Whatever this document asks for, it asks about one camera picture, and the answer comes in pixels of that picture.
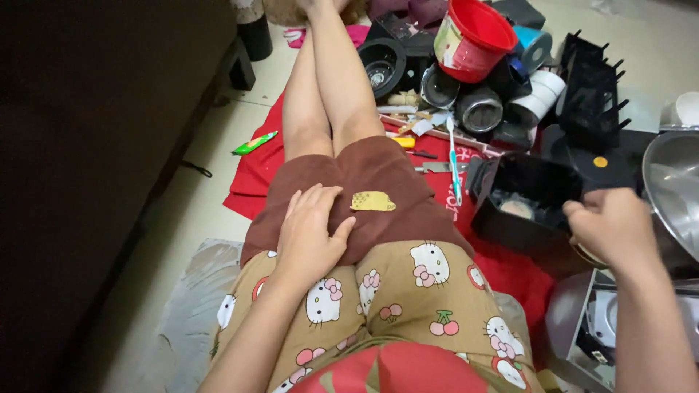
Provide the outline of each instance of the tile floor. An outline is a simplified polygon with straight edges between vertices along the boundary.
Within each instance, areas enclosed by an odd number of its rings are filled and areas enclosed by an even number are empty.
[[[602,15],[589,0],[530,0],[547,17],[554,47],[569,31],[599,45],[613,63],[625,59],[621,85],[650,93],[658,103],[699,90],[692,65],[699,60],[699,6],[692,0],[615,0],[618,15]],[[185,159],[207,168],[213,178],[180,169],[149,213],[147,233],[103,309],[77,377],[82,391],[130,392],[134,369],[152,338],[163,305],[191,256],[205,238],[242,241],[247,218],[223,207],[238,158],[230,151],[250,139],[284,89],[297,50],[287,46],[282,28],[271,27],[274,51],[253,65],[251,92],[224,92],[228,106],[212,108]]]

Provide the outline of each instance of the hello kitty print pajama pants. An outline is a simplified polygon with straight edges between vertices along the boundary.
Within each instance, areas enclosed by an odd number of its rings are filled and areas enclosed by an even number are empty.
[[[531,349],[503,319],[471,258],[473,249],[403,149],[383,136],[353,143],[337,158],[303,156],[280,168],[265,210],[247,233],[243,269],[222,299],[212,362],[277,264],[275,249],[291,195],[317,183],[345,188],[331,211],[330,233],[348,215],[357,217],[357,224],[337,267],[298,307],[267,392],[286,392],[347,348],[387,336],[452,351],[525,392],[543,390]],[[362,191],[386,192],[396,209],[351,211],[352,194]]]

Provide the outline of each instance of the pink cloth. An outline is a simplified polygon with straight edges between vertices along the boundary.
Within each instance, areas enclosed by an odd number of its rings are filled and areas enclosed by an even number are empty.
[[[347,34],[352,39],[355,48],[358,48],[364,43],[366,34],[369,33],[369,26],[361,24],[353,24],[347,26]],[[305,38],[305,29],[286,29],[284,30],[284,38],[287,40],[290,48],[299,49]]]

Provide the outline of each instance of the person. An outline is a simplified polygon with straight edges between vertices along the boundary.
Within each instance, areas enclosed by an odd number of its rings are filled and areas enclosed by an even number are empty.
[[[199,392],[542,391],[473,249],[384,136],[338,14],[346,0],[297,2],[309,26],[284,96],[286,162],[250,225]],[[379,210],[351,209],[369,199]],[[610,190],[564,210],[617,277],[617,389],[699,391],[648,208]]]

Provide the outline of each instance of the yellow sticker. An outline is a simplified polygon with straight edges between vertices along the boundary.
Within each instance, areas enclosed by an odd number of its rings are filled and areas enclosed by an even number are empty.
[[[592,163],[595,164],[598,168],[604,168],[609,164],[606,158],[604,157],[595,157],[595,159],[592,160]]]
[[[391,211],[396,204],[391,202],[388,194],[381,191],[355,192],[352,195],[352,210]]]

